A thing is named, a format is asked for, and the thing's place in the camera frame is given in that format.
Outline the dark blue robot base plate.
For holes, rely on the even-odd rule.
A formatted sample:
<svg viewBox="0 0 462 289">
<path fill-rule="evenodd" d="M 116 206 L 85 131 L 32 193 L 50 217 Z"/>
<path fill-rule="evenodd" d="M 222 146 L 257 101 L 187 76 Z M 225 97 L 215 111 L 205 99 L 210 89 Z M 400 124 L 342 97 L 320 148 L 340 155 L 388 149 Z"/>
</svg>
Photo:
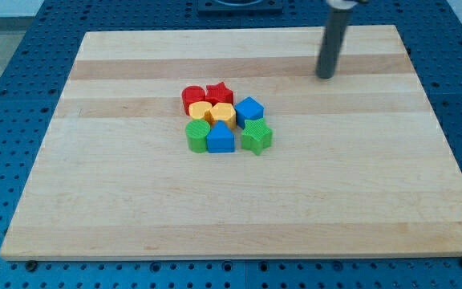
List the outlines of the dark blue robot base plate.
<svg viewBox="0 0 462 289">
<path fill-rule="evenodd" d="M 282 12 L 282 0 L 196 0 L 199 14 Z"/>
</svg>

